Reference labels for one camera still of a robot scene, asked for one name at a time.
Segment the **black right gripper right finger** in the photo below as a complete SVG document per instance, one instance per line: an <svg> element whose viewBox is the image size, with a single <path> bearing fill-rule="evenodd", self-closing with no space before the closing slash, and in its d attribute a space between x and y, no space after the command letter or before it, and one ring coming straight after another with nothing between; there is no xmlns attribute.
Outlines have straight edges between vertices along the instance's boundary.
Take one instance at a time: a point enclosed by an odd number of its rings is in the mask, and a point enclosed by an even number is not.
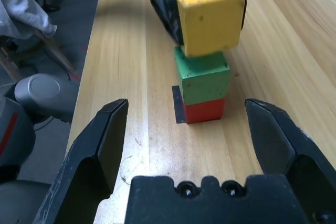
<svg viewBox="0 0 336 224"><path fill-rule="evenodd" d="M274 104L246 99L251 139L264 174L283 174L312 223L335 223L335 169L313 139Z"/></svg>

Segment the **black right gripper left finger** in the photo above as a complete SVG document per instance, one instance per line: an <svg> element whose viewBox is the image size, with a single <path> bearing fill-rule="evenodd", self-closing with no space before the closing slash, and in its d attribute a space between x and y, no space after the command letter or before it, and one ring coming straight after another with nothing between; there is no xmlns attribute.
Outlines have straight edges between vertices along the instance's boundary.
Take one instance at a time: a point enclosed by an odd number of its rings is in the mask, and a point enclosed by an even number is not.
<svg viewBox="0 0 336 224"><path fill-rule="evenodd" d="M102 107L74 140L34 223L93 223L113 193L121 163L129 103Z"/></svg>

